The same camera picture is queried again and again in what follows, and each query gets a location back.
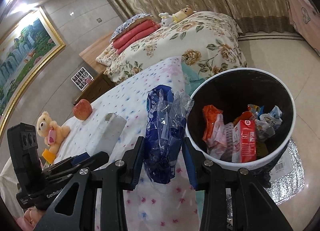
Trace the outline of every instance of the wall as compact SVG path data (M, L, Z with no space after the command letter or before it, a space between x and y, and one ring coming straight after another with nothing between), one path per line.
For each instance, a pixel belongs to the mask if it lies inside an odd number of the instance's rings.
M42 8L66 47L34 79L13 111L0 145L0 171L10 156L7 129L20 122L35 125L44 110L59 125L70 118L72 100L80 93L72 76L82 66L95 73L79 53L122 23L107 0L50 0ZM38 136L38 143L41 154L45 148L43 138Z

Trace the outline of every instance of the teal cloth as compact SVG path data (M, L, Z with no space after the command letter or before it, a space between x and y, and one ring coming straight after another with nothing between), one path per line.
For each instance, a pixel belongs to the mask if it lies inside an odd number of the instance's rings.
M181 62L181 68L183 75L185 76L185 92L191 96L193 92L200 86L205 79L199 77L199 75L193 71L193 69L187 66L183 61ZM196 191L196 204L198 208L199 221L201 221L202 211L204 203L204 191Z
M198 208L199 221L201 222L204 203L204 190L196 191L196 204Z
M182 72L186 78L185 81L185 92L191 96L193 92L201 85L205 79L199 77L199 75L193 71L193 69L187 66L183 61L181 62Z

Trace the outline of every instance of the pillow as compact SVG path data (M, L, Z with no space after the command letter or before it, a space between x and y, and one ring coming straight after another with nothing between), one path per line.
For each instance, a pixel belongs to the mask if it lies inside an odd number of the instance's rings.
M130 39L136 36L138 33L152 27L155 25L155 22L151 19L145 20L141 24L134 27L132 30L128 31L126 34L122 35L120 38L113 41L113 47L116 49L121 48L126 44Z
M154 25L144 31L138 33L132 39L130 39L125 45L118 49L117 54L120 55L127 47L129 47L132 43L136 42L139 39L149 36L150 34L154 33L156 30L160 29L160 24Z
M152 19L151 14L147 13L140 13L132 18L128 19L125 23L120 25L115 32L112 34L110 41L116 40L117 38L120 38L122 35L127 33L129 30L133 29L140 23L144 22L147 19Z
M103 64L107 67L110 67L113 59L118 56L116 49L113 47L112 43L102 52L99 56L96 57L96 61L100 64Z

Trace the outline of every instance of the trash can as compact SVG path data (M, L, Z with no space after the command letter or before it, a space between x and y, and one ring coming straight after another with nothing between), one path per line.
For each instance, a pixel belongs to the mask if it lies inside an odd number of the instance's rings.
M192 94L194 105L188 116L186 136L192 145L202 151L205 157L224 169L258 169L271 162L287 144L296 120L296 108L287 86L274 75L256 68L236 68L219 73L202 83ZM248 104L264 105L264 112L270 112L275 105L282 111L282 124L276 134L265 141L269 154L259 160L246 163L225 162L206 153L202 136L206 123L202 114L205 105L212 104L223 110L224 123L247 111Z

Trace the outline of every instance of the floral bedspread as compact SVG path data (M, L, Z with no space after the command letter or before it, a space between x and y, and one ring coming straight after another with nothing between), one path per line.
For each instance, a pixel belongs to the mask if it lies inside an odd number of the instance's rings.
M242 31L231 17L201 11L136 41L120 55L110 45L97 61L104 60L105 74L118 84L174 56L182 56L199 78L208 79L222 71L247 66L238 45L238 33Z

